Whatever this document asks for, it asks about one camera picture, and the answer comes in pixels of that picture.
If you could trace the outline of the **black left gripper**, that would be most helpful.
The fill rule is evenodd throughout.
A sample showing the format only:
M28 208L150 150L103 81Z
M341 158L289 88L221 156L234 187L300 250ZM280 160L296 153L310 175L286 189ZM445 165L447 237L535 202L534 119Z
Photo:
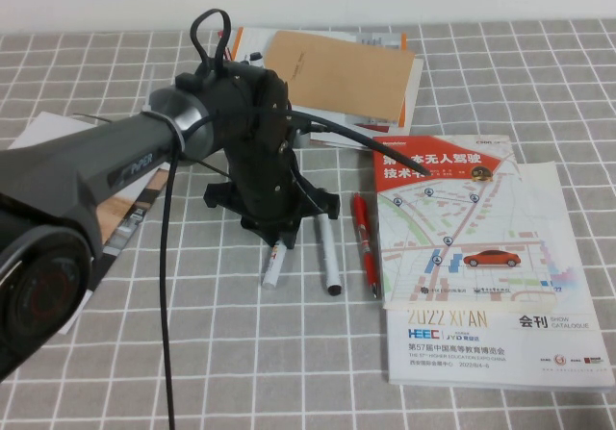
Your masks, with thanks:
M313 186L299 171L293 149L270 152L256 146L224 149L230 180L210 184L204 201L242 217L241 226L270 247L293 249L296 226L304 217L338 217L338 196Z

